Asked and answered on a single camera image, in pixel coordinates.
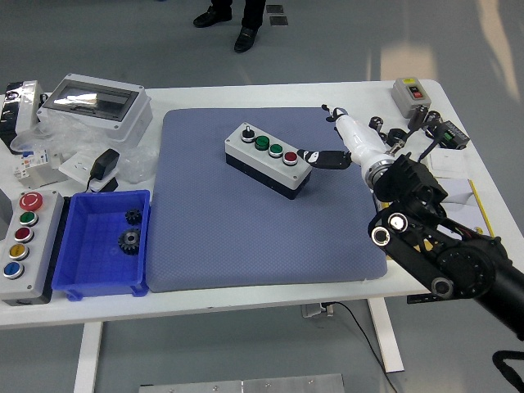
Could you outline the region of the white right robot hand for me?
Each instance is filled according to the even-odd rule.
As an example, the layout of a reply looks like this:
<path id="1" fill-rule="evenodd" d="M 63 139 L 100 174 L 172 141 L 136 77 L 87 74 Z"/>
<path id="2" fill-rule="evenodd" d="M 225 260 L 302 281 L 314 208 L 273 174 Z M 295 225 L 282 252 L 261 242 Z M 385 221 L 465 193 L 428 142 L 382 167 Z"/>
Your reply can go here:
<path id="1" fill-rule="evenodd" d="M 355 163 L 361 168 L 363 180 L 373 183 L 374 178 L 380 178 L 394 160 L 386 153 L 378 134 L 353 119 L 343 108 L 326 104 L 322 108 L 329 113 L 327 121 L 335 124 L 335 130 L 348 152 L 300 149 L 297 155 L 314 168 L 347 169 Z"/>

